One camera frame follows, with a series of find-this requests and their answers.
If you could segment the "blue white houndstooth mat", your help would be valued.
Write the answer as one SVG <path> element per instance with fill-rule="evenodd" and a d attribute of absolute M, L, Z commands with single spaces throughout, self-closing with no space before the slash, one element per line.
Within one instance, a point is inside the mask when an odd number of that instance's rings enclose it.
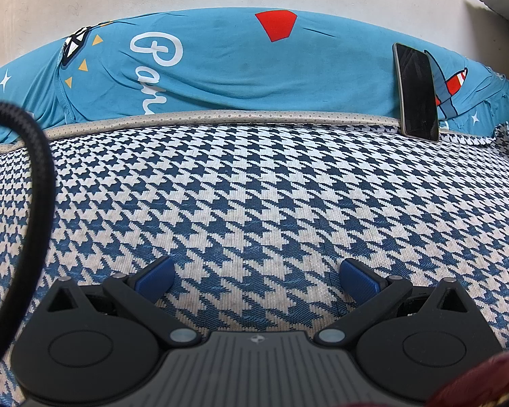
<path fill-rule="evenodd" d="M 509 123 L 419 141 L 383 125 L 90 125 L 52 138 L 54 229 L 36 291 L 169 255 L 159 305 L 203 333 L 314 333 L 353 308 L 352 257 L 454 276 L 509 349 Z"/>

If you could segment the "black smartphone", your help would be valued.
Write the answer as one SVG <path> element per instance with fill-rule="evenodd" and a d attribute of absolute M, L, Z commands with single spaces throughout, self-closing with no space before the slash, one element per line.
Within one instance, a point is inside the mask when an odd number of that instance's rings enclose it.
<path fill-rule="evenodd" d="M 422 51 L 394 43 L 400 124 L 403 136 L 438 141 L 438 112 L 429 57 Z"/>

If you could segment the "blue cartoon print bedsheet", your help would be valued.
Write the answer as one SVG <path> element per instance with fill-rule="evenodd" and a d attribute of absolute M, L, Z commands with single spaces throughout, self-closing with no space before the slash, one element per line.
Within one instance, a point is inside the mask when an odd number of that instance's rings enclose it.
<path fill-rule="evenodd" d="M 50 129 L 211 109 L 395 118 L 394 45 L 428 54 L 442 128 L 509 124 L 509 80 L 483 63 L 349 18 L 262 8 L 160 12 L 81 27 L 0 68 L 0 101 Z"/>

